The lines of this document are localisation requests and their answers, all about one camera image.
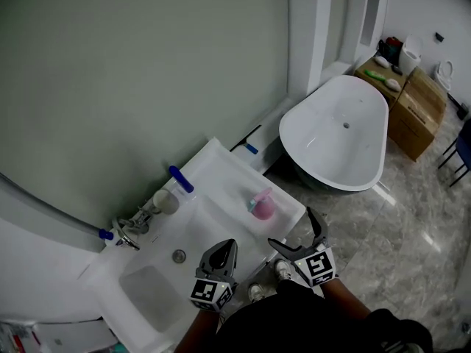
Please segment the person's right forearm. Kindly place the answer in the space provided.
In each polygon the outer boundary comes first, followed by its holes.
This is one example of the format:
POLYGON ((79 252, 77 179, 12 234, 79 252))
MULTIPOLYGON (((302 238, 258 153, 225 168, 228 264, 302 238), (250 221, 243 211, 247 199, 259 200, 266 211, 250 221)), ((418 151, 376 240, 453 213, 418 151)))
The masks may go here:
POLYGON ((320 285, 323 296, 339 313, 352 320, 363 320, 370 309, 363 304, 339 278, 320 285))

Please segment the person's left white shoe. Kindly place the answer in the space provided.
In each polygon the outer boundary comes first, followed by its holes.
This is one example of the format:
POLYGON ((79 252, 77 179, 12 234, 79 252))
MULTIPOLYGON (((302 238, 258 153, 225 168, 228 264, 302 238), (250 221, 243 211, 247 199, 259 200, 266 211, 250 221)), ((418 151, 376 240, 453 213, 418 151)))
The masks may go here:
POLYGON ((266 297, 263 287, 258 283, 252 283, 247 290, 251 303, 258 302, 266 297))

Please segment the chrome faucet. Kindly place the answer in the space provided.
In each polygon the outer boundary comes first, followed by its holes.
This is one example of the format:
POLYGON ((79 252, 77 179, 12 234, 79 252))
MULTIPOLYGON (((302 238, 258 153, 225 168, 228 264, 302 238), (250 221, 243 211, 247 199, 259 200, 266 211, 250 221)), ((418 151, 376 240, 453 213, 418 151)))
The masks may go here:
POLYGON ((114 217, 111 220, 111 224, 118 236, 115 246, 127 246, 139 251, 141 247, 133 236, 145 235, 149 231, 149 221, 151 218, 152 213, 142 208, 131 219, 114 217))

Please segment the dark blue chair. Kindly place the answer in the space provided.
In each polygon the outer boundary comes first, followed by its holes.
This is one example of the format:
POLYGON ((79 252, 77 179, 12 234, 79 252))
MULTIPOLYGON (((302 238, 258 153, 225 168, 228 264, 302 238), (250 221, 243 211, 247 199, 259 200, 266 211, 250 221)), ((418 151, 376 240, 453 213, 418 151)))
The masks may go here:
POLYGON ((466 168, 466 170, 451 183, 450 187, 453 187, 471 171, 471 118, 465 121, 461 131, 458 133, 458 136, 443 154, 446 154, 452 148, 453 151, 439 165, 438 169, 442 168, 454 154, 458 154, 461 158, 462 165, 456 170, 456 173, 462 168, 466 168))

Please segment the white vanity sink cabinet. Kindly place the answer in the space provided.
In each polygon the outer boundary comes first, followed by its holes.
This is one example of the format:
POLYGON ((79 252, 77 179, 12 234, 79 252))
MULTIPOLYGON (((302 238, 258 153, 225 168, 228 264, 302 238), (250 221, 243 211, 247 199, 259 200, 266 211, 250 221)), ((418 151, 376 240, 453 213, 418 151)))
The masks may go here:
POLYGON ((105 246, 83 273, 82 284, 130 353, 161 353, 183 337, 198 309, 189 300, 202 255, 227 239, 238 244, 234 280, 243 282, 275 255, 268 239, 282 240, 305 207, 262 174, 210 140, 182 168, 194 186, 186 193, 175 179, 164 188, 180 206, 151 218, 149 231, 133 238, 141 249, 105 246), (273 216, 262 221, 248 211, 250 199, 272 188, 273 216), (184 263, 171 256, 186 253, 184 263))

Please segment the red and dark bag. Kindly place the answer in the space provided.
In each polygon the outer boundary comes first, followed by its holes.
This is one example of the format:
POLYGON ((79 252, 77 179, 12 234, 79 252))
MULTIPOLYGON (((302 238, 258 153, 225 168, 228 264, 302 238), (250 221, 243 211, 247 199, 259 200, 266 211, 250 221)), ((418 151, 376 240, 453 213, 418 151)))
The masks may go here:
POLYGON ((386 40, 379 40, 378 52, 392 65, 398 65, 399 56, 403 42, 396 37, 388 37, 386 40))

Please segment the person's right white shoe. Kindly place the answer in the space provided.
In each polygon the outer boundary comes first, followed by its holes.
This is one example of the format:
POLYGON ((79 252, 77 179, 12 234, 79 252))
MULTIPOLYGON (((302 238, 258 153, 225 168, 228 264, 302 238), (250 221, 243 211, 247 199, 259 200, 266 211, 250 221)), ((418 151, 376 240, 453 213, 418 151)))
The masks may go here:
POLYGON ((278 282, 283 280, 291 280, 291 267, 283 259, 277 259, 273 266, 275 278, 278 282))

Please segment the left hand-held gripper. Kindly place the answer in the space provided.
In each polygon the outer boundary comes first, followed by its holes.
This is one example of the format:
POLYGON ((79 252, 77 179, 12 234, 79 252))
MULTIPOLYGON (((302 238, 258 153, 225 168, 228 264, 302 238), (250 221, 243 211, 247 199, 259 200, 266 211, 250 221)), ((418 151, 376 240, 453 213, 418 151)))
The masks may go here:
POLYGON ((208 249, 196 269, 190 302, 200 310, 221 312, 232 299, 238 283, 232 278, 237 265, 238 244, 227 239, 208 249))

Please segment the person's white shoe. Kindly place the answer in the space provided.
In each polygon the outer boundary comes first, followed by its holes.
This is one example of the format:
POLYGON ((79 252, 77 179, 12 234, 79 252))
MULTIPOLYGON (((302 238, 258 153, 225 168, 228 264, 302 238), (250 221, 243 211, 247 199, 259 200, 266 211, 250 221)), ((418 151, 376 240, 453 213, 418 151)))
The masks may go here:
POLYGON ((283 280, 291 280, 291 267, 283 259, 277 259, 273 266, 275 278, 278 282, 283 280))
POLYGON ((263 287, 258 283, 252 283, 247 290, 251 303, 258 302, 266 297, 263 287))

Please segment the white toilet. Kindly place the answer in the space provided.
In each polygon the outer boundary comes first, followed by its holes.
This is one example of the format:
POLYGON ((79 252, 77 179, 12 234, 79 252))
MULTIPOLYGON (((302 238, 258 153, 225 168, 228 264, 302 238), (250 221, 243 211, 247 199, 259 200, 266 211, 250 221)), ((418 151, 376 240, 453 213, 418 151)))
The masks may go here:
POLYGON ((408 76, 421 63, 422 39, 409 35, 400 50, 399 68, 408 76))
POLYGON ((434 71, 435 80, 445 91, 445 93, 450 92, 453 73, 454 67, 450 60, 443 60, 439 62, 436 70, 434 71))

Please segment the grey cup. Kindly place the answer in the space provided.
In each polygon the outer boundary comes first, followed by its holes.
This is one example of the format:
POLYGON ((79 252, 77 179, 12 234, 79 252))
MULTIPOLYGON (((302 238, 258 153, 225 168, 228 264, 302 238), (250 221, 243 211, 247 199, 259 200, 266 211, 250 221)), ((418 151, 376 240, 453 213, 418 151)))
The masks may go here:
POLYGON ((177 212, 180 203, 177 197, 166 189, 158 190, 152 197, 152 213, 171 215, 177 212))

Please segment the large brown cardboard box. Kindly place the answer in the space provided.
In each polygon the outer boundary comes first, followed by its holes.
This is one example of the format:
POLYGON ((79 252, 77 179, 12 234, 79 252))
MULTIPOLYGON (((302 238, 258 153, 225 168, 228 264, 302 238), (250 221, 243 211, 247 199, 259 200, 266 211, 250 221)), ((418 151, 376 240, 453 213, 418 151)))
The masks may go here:
POLYGON ((389 112, 388 136, 413 161, 432 144, 445 114, 439 96, 415 99, 402 93, 389 112))

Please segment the oval white bathtub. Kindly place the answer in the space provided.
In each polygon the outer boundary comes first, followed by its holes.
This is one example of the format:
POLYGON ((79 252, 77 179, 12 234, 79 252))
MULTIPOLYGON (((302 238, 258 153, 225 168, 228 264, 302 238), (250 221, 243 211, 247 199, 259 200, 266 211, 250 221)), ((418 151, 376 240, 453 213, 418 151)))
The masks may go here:
POLYGON ((283 148, 309 185, 337 193, 369 190, 380 180, 389 107, 355 76, 335 76, 280 120, 283 148))

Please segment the person's left forearm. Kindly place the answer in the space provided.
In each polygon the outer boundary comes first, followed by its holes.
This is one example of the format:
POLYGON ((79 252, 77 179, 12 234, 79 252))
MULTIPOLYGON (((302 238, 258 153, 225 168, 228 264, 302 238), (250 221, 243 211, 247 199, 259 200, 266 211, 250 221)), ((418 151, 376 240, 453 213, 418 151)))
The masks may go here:
POLYGON ((220 315, 200 310, 174 353, 209 353, 220 322, 220 315))

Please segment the white bottle with blue cap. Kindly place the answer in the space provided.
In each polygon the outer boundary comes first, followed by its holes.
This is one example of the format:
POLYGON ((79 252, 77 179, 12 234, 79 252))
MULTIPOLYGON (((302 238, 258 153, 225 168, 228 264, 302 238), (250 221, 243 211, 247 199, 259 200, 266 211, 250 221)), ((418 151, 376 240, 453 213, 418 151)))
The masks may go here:
POLYGON ((99 229, 99 238, 105 242, 106 246, 120 246, 122 244, 119 234, 114 230, 99 229))

